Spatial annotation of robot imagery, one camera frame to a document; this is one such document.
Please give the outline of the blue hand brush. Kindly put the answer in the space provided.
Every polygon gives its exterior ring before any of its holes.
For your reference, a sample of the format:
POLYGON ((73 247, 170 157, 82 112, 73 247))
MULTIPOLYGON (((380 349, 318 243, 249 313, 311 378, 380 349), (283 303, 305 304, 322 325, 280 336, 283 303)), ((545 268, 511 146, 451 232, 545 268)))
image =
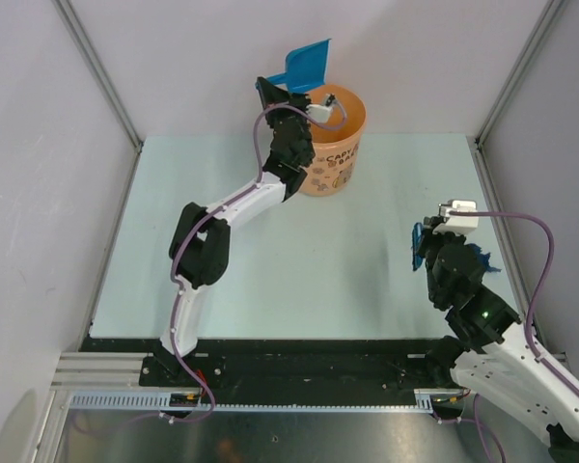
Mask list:
POLYGON ((411 264, 412 264, 412 271, 418 271, 424 261, 424 258, 419 253, 419 248, 421 244, 422 234, 423 234, 423 224, 421 222, 417 222, 414 224, 411 232, 411 264))

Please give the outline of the blue plastic dustpan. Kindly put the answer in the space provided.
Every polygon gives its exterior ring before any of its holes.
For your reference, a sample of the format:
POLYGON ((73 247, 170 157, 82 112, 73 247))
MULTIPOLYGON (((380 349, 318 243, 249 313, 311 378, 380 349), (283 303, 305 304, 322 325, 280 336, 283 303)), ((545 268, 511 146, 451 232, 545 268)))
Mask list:
POLYGON ((285 58, 284 71, 266 77, 291 93, 308 93, 325 83, 330 39, 296 48, 285 58))

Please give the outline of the dark blue paper scrap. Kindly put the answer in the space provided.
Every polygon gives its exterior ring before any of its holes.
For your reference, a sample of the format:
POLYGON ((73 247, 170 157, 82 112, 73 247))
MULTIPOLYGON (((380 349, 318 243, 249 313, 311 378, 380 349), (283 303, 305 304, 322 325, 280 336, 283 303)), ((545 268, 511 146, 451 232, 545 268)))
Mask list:
POLYGON ((467 246, 475 253, 486 273, 501 273, 502 269, 491 264, 491 253, 485 252, 483 248, 475 243, 468 243, 467 246))

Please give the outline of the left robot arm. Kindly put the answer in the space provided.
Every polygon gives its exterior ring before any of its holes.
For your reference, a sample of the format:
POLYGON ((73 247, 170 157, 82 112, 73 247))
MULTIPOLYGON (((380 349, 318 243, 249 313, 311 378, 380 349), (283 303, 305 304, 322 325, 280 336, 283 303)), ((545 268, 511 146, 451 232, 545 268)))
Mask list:
POLYGON ((257 174, 229 197, 209 205, 187 204, 169 249, 170 280, 178 286, 169 328, 160 342, 171 352, 160 373, 171 384, 187 383, 194 363, 198 326, 207 291, 229 265, 232 232, 298 192, 315 159, 310 117, 313 103, 304 93, 257 79, 262 112, 253 130, 257 174))

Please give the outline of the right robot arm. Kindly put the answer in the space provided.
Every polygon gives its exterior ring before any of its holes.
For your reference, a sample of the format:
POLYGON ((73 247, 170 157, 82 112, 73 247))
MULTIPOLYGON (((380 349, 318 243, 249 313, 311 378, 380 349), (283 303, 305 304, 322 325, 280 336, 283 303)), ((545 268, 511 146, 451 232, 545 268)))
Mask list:
POLYGON ((579 381, 483 284, 483 259, 466 240, 473 230, 434 216, 412 232, 413 266, 425 268, 428 300, 454 332, 427 360, 427 379, 471 390, 529 429, 554 461, 579 462, 579 381))

